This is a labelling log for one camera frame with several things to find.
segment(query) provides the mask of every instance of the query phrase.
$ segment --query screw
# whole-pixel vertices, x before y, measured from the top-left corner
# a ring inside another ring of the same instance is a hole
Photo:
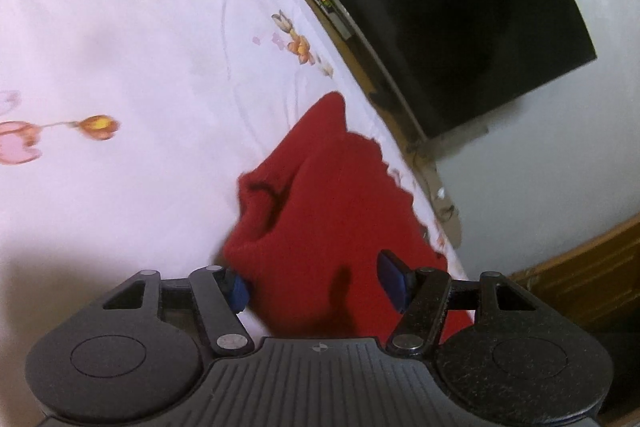
[[[414,353],[422,347],[424,341],[418,335],[404,333],[394,337],[392,344],[406,353]]]
[[[228,333],[222,335],[216,340],[216,344],[222,349],[241,349],[249,343],[246,336],[237,333]]]

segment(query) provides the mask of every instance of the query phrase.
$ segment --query ribbed plastic surface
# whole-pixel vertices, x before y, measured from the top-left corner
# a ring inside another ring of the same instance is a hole
[[[42,427],[65,423],[46,420]],[[489,427],[461,409],[415,360],[373,339],[266,339],[254,354],[223,359],[174,409],[140,427]],[[595,427],[592,420],[576,426]]]

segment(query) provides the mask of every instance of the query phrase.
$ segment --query red fabric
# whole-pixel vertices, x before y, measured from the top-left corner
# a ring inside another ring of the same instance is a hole
[[[241,219],[223,253],[252,283],[252,308],[274,335],[384,343],[400,315],[378,283],[378,252],[447,268],[387,168],[375,141],[347,132],[344,99],[332,92],[241,176]],[[450,312],[444,337],[469,324]]]

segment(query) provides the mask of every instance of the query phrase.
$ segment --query floral pattern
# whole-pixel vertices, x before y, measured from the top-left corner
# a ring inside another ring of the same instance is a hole
[[[11,111],[20,104],[20,92],[0,91],[0,115]],[[34,148],[40,142],[45,128],[63,125],[77,128],[82,135],[93,140],[108,140],[119,129],[120,124],[110,116],[99,114],[82,121],[56,122],[36,125],[25,121],[0,122],[0,165],[20,165],[42,156]]]
[[[306,39],[304,35],[299,35],[294,26],[291,19],[289,19],[282,10],[279,13],[276,13],[271,16],[273,21],[276,23],[276,26],[280,28],[281,31],[291,37],[291,42],[286,44],[286,48],[291,53],[298,56],[298,61],[300,65],[309,64],[314,66],[316,63],[318,64],[319,70],[324,74],[324,76],[328,76],[333,78],[334,76],[334,68],[332,68],[331,64],[328,62],[323,62],[319,55],[314,55],[311,53],[311,44]],[[273,34],[272,42],[277,45],[277,47],[282,51],[284,49],[284,42],[280,36],[276,33]]]

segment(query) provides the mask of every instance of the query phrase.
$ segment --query white bedsheet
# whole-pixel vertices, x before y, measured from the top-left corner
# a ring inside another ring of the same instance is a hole
[[[280,10],[293,33],[271,17]],[[39,419],[22,379],[31,344],[140,269],[174,278],[209,264],[238,219],[238,176],[331,90],[346,99],[350,129],[381,144],[450,272],[464,277],[303,0],[0,0],[2,425]],[[102,114],[120,123],[105,141],[41,127]]]

